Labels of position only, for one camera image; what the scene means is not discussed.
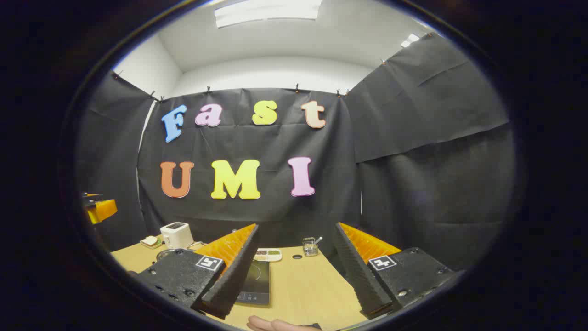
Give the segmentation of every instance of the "finger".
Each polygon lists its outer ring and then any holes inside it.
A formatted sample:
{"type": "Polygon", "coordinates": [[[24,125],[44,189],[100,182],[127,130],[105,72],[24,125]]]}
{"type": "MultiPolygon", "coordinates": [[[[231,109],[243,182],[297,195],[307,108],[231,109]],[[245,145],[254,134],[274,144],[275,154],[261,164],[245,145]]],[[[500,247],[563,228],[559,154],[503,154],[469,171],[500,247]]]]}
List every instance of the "finger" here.
{"type": "Polygon", "coordinates": [[[263,318],[260,318],[260,317],[253,315],[248,318],[248,321],[254,327],[258,327],[260,329],[267,330],[267,331],[274,331],[274,329],[272,328],[272,324],[263,318]]]}
{"type": "Polygon", "coordinates": [[[257,326],[251,324],[251,323],[247,323],[247,327],[252,329],[253,331],[270,331],[270,330],[264,330],[264,329],[260,329],[257,326]]]}
{"type": "Polygon", "coordinates": [[[273,331],[317,331],[317,328],[302,325],[293,325],[283,320],[273,320],[272,323],[273,331]]]}

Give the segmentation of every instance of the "induction cooktop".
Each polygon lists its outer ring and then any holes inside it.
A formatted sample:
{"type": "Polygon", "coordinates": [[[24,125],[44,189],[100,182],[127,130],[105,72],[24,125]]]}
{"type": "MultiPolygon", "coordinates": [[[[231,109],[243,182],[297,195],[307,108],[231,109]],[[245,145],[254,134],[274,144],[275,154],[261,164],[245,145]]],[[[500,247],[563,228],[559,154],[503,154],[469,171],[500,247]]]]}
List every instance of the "induction cooktop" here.
{"type": "Polygon", "coordinates": [[[269,262],[254,260],[237,302],[269,305],[269,262]]]}

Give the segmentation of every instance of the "pink letter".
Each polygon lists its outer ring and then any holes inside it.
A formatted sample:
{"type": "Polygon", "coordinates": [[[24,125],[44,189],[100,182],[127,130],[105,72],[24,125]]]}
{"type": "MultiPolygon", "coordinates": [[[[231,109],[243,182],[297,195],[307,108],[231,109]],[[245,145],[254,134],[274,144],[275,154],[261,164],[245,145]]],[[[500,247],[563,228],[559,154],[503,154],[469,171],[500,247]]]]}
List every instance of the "pink letter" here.
{"type": "Polygon", "coordinates": [[[196,116],[194,122],[198,125],[208,125],[209,127],[216,127],[221,123],[221,105],[209,104],[200,108],[201,112],[196,116]]]}
{"type": "Polygon", "coordinates": [[[312,160],[309,157],[293,157],[288,160],[294,176],[294,189],[290,192],[293,197],[311,196],[315,193],[315,189],[310,186],[308,179],[308,164],[310,162],[312,160]]]}

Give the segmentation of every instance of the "ceiling light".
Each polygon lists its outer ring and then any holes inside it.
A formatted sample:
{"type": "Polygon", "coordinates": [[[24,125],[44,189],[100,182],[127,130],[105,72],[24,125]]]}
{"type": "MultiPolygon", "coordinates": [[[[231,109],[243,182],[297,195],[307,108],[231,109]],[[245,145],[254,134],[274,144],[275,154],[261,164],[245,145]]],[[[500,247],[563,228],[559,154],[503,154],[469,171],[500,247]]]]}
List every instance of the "ceiling light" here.
{"type": "Polygon", "coordinates": [[[419,39],[420,39],[420,38],[419,38],[419,37],[417,37],[415,34],[410,34],[410,35],[408,36],[408,40],[410,40],[410,41],[417,41],[417,40],[419,40],[419,39]]]}
{"type": "Polygon", "coordinates": [[[216,27],[269,18],[316,19],[321,0],[247,0],[215,10],[216,27]]]}

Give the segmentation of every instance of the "orange letter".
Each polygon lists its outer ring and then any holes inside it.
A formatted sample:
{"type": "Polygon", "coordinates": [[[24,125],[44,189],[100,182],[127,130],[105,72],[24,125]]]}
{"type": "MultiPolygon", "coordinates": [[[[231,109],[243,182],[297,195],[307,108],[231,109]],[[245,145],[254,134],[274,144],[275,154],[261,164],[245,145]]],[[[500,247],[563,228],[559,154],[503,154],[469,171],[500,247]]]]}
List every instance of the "orange letter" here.
{"type": "Polygon", "coordinates": [[[182,186],[175,188],[172,184],[174,162],[161,162],[161,189],[170,198],[183,198],[190,192],[190,169],[194,168],[192,162],[180,163],[182,169],[182,186]]]}
{"type": "Polygon", "coordinates": [[[327,124],[325,120],[319,119],[319,112],[324,112],[325,108],[319,106],[316,101],[307,102],[301,106],[306,111],[306,123],[311,128],[320,129],[327,124]]]}

